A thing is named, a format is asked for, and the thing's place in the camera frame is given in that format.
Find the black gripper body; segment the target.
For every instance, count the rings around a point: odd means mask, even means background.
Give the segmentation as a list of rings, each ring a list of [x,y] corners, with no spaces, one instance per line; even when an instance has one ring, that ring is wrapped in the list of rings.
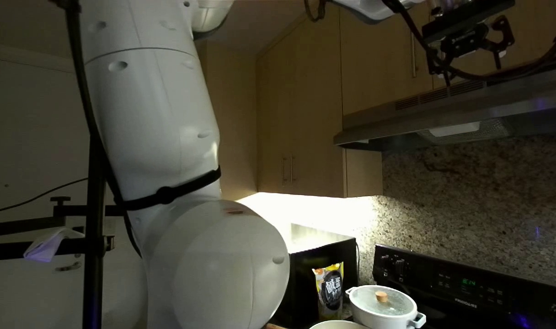
[[[422,25],[427,69],[446,72],[449,63],[471,50],[484,49],[501,67],[501,54],[513,43],[504,8],[515,0],[436,0],[433,19]]]

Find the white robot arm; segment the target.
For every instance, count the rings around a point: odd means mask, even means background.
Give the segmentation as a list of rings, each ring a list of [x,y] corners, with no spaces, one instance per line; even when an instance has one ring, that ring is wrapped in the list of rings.
[[[219,129],[193,45],[233,0],[78,0],[82,81],[146,277],[146,329],[261,329],[283,237],[221,197]]]

